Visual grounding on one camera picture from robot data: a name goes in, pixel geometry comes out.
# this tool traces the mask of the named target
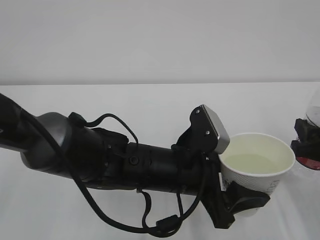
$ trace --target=cup rim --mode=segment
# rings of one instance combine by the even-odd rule
[[[282,170],[282,171],[278,171],[278,172],[274,172],[274,173],[249,173],[249,172],[243,172],[243,171],[239,171],[237,169],[234,169],[228,165],[226,165],[221,157],[219,157],[220,159],[220,163],[223,164],[227,169],[231,170],[232,172],[235,172],[239,175],[244,175],[244,176],[249,176],[249,177],[255,177],[255,178],[265,178],[265,177],[274,177],[274,176],[278,176],[278,175],[281,175],[281,174],[284,174],[285,172],[289,171],[293,165],[295,164],[295,160],[296,160],[296,155],[294,153],[294,151],[291,149],[291,147],[286,144],[284,141],[282,141],[281,139],[275,137],[275,136],[272,136],[272,135],[269,135],[269,134],[266,134],[266,133],[260,133],[260,132],[243,132],[243,133],[238,133],[238,134],[235,134],[233,136],[230,137],[230,139],[234,138],[234,137],[237,137],[237,136],[241,136],[241,135],[263,135],[263,136],[266,136],[266,137],[269,137],[269,138],[273,138],[279,142],[281,142],[284,146],[287,147],[287,149],[289,149],[289,151],[292,153],[292,164],[287,167],[285,170]]]

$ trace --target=plastic bottle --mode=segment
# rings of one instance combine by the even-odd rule
[[[320,88],[313,94],[305,113],[305,119],[311,125],[320,127]]]
[[[320,128],[320,88],[313,94],[311,101],[306,109],[305,120],[315,127]],[[309,159],[307,157],[297,157],[297,162],[292,168],[292,172],[301,178],[314,180],[320,176],[320,161]]]

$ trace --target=red label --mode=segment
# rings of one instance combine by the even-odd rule
[[[320,161],[315,161],[305,157],[296,158],[299,163],[313,170],[320,170]]]

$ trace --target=white table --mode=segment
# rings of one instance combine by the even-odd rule
[[[74,111],[91,121],[102,113],[114,113],[128,123],[141,143],[168,148],[189,127],[190,112],[200,104],[218,113],[230,135],[261,132],[289,144],[296,137],[295,119],[303,117],[317,87],[318,82],[30,85],[0,86],[0,92],[34,115]],[[101,126],[129,135],[113,120],[106,119]],[[306,177],[290,172],[264,208],[252,217],[236,217],[228,230],[215,229],[200,205],[171,239],[316,240],[320,236],[320,180],[316,174]],[[141,194],[91,193],[110,217],[141,225],[145,207]],[[151,197],[150,225],[178,212],[174,194],[151,192]],[[193,197],[182,197],[186,209]],[[0,149],[0,233],[6,240],[153,238],[105,225],[72,180],[32,171],[17,152],[6,149]]]

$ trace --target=screw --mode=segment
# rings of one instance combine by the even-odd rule
[[[139,163],[139,158],[137,156],[132,156],[129,158],[129,163],[131,165],[137,165]]]

